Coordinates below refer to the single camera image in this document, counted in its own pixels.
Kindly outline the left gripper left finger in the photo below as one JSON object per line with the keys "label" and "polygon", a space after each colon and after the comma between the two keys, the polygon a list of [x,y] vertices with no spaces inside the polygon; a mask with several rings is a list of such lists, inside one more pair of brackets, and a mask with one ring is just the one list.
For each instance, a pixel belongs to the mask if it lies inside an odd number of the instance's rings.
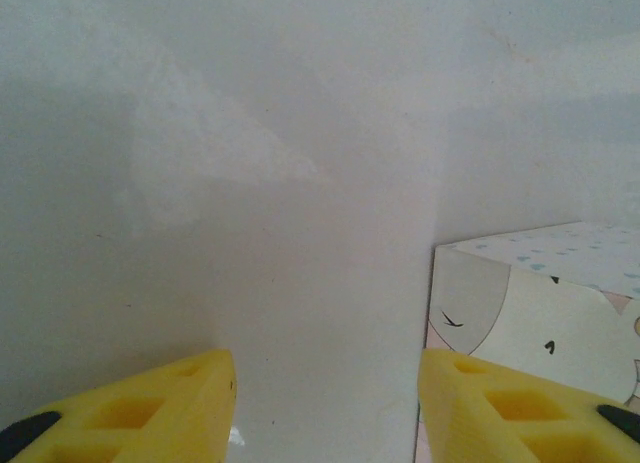
{"label": "left gripper left finger", "polygon": [[210,350],[49,403],[1,432],[4,462],[222,462],[233,357]]}

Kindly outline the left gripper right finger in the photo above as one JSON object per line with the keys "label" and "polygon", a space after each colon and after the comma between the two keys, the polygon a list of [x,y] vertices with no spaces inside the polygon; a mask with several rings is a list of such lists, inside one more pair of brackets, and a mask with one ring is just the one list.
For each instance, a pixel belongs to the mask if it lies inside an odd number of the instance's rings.
{"label": "left gripper right finger", "polygon": [[613,400],[446,349],[421,354],[434,462],[636,462],[639,416]]}

